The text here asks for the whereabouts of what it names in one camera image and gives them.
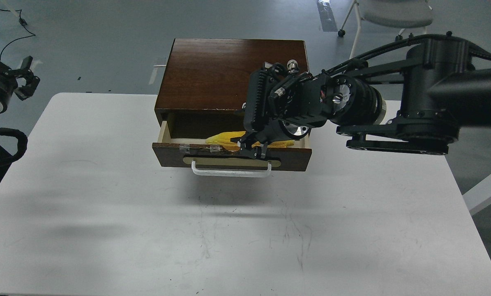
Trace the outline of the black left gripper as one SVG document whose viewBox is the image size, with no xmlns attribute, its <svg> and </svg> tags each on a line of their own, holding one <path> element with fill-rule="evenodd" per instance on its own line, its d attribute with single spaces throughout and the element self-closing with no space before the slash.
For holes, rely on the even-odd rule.
<svg viewBox="0 0 491 296">
<path fill-rule="evenodd" d="M 34 95 L 40 78 L 30 69 L 32 62 L 33 57 L 27 56 L 23 59 L 21 66 L 15 70 L 0 62 L 0 114 L 7 110 L 13 93 L 22 101 Z M 17 87 L 16 79 L 24 79 L 25 84 Z"/>
</svg>

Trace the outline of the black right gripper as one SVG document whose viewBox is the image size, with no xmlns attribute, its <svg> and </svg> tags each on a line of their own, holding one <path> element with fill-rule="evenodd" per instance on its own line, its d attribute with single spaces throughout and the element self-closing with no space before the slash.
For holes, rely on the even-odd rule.
<svg viewBox="0 0 491 296">
<path fill-rule="evenodd" d="M 238 153 L 265 160 L 272 142 L 300 140 L 327 121 L 379 124 L 384 101 L 378 90 L 353 76 L 313 76 L 298 73 L 297 66 L 265 62 L 249 77 L 243 112 L 245 134 L 238 139 Z"/>
</svg>

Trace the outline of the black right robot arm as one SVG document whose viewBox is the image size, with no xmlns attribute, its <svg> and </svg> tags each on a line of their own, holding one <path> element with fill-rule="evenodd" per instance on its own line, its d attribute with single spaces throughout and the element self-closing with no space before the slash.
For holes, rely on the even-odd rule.
<svg viewBox="0 0 491 296">
<path fill-rule="evenodd" d="M 445 155 L 462 126 L 491 127 L 491 53 L 460 37 L 427 34 L 362 53 L 320 74 L 294 60 L 249 78 L 241 155 L 300 140 L 327 121 L 354 150 Z"/>
</svg>

